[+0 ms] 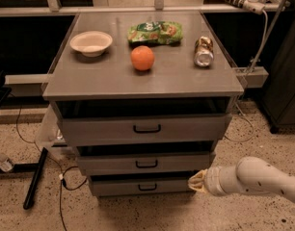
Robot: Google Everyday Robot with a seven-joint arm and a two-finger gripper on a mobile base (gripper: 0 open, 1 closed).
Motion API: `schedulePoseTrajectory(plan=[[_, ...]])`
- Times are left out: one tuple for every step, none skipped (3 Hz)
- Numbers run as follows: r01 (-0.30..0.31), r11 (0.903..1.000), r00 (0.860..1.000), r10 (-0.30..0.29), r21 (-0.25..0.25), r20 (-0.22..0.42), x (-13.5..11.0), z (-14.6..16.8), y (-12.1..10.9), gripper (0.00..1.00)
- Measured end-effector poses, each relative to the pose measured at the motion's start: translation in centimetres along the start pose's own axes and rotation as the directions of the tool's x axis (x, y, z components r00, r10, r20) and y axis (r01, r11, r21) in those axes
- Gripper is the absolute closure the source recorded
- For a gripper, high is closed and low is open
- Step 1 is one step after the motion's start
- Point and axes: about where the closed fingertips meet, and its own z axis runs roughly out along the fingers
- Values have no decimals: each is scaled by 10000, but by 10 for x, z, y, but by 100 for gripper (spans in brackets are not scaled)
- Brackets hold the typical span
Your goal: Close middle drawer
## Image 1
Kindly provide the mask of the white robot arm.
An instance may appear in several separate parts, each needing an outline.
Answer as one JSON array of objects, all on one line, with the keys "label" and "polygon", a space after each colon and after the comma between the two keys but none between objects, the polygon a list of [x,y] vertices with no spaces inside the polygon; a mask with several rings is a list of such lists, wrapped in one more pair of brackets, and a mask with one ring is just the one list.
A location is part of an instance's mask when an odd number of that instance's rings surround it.
[{"label": "white robot arm", "polygon": [[257,157],[244,157],[231,167],[210,167],[201,170],[189,178],[188,187],[214,196],[273,193],[295,204],[295,176]]}]

